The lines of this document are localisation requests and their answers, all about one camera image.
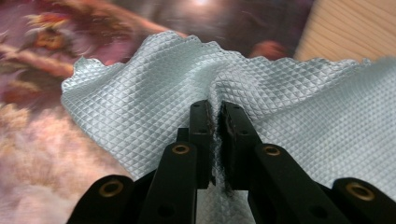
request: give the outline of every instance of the wooden surface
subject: wooden surface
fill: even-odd
[[[295,59],[396,56],[396,0],[317,0]]]

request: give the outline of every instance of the microfiber cloth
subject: microfiber cloth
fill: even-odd
[[[247,59],[174,32],[152,35],[126,64],[80,59],[62,101],[77,125],[138,179],[188,127],[190,105],[245,108],[264,143],[285,148],[317,182],[357,177],[396,199],[396,59]],[[198,191],[197,223],[254,223],[245,191]]]

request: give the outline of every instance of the brass insert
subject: brass insert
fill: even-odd
[[[99,194],[105,198],[116,196],[122,192],[123,184],[118,179],[112,179],[99,188]]]
[[[176,154],[186,154],[190,151],[190,148],[185,145],[177,145],[172,148],[172,151]]]
[[[356,182],[351,182],[347,184],[346,190],[353,196],[367,202],[370,202],[375,198],[375,195],[372,190],[367,189],[363,185]]]
[[[265,147],[262,149],[269,156],[278,156],[280,155],[280,150],[276,147]]]

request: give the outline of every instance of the cloth fold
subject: cloth fold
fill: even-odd
[[[152,35],[126,64],[80,59],[62,101],[79,127],[137,179],[188,127],[190,105],[241,105],[262,141],[285,148],[317,182],[353,176],[396,199],[396,59],[376,63],[246,59],[214,42]],[[198,223],[253,223],[247,194],[198,193]]]

